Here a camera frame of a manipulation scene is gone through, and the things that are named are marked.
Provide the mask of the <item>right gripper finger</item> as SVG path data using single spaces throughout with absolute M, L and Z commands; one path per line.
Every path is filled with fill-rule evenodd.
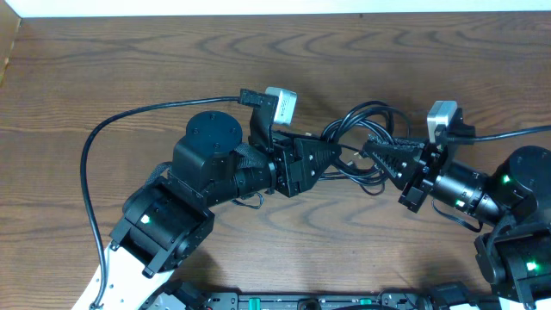
M 389 145 L 389 146 L 425 146 L 426 142 L 424 139 L 408 139 L 408 138 L 399 138 L 399 137 L 379 137 L 373 134 L 369 135 L 368 143 L 374 143 L 378 145 Z
M 404 189 L 420 167 L 424 146 L 389 146 L 366 142 L 362 152 L 374 160 L 397 189 Z

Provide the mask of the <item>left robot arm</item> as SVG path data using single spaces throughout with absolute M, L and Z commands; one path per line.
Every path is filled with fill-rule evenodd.
M 88 185 L 91 144 L 80 162 L 84 205 L 98 248 L 99 266 L 76 309 L 138 309 L 165 284 L 214 228 L 211 208 L 243 204 L 264 191 L 293 197 L 310 190 L 340 156 L 338 145 L 312 137 L 273 133 L 273 114 L 254 110 L 250 136 L 232 116 L 206 111 L 193 116 L 172 159 L 159 164 L 124 202 L 122 216 L 102 243 Z

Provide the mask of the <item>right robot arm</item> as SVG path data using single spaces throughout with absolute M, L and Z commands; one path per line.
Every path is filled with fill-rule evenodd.
M 550 152 L 520 147 L 487 175 L 454 159 L 458 146 L 478 141 L 456 112 L 433 139 L 374 137 L 362 151 L 410 211 L 432 197 L 491 226 L 474 241 L 483 277 L 498 297 L 537 309 L 550 297 Z

